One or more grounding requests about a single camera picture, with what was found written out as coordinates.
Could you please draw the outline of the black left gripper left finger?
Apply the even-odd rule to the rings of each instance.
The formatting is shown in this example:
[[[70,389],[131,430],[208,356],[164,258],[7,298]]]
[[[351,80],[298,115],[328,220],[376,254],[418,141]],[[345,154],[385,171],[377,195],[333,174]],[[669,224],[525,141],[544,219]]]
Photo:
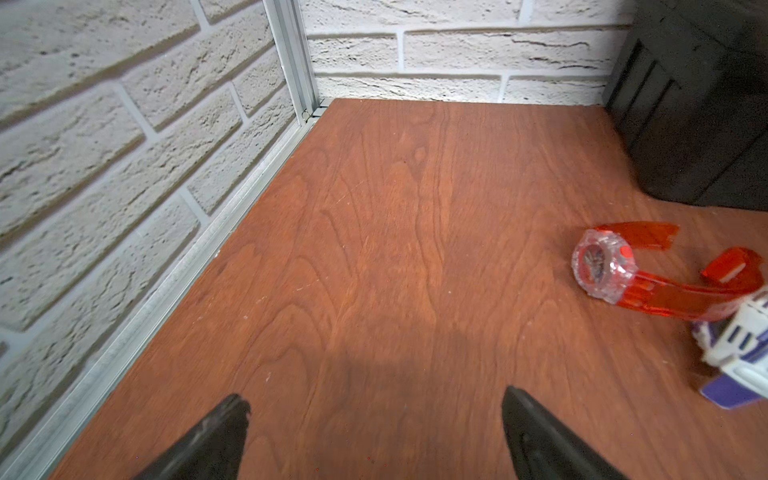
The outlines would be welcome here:
[[[134,479],[237,479],[250,404],[230,394]]]

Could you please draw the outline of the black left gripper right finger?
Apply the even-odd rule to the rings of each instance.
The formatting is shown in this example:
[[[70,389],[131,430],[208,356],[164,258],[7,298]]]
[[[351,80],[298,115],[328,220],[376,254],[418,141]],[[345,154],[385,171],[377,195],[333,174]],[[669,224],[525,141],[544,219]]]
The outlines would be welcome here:
[[[509,386],[501,404],[505,438],[519,479],[623,479],[525,390]]]

